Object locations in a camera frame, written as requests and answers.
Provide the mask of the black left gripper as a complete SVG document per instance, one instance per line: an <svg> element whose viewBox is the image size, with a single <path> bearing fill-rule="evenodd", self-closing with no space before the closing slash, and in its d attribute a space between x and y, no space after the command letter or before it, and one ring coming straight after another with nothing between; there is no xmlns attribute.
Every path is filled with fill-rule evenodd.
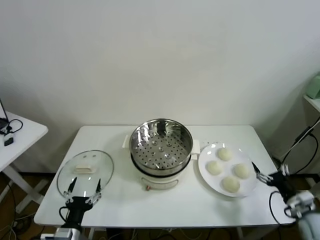
<svg viewBox="0 0 320 240"><path fill-rule="evenodd" d="M63 192L63 196L66 199L65 206L62 209L67 209L67 217L62 217L64 221L63 227L80 227L85 212L93 208L93 204L96 204L102 197L101 179L99 179L95 193L89 197L74 196L72 192L74 190L77 178L73 178L66 191Z"/></svg>

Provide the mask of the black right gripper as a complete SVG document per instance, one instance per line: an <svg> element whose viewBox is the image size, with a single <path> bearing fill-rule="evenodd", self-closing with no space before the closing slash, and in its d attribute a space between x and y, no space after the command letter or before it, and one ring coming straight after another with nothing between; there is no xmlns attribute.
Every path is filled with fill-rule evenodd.
<svg viewBox="0 0 320 240"><path fill-rule="evenodd" d="M290 175L289 166L287 164L281 164L279 169L275 173L265 175L261 173L259 168L254 162L251 162L256 178L271 187L276 187L284 200L289 200L297 194L295 188L288 182L287 177Z"/></svg>

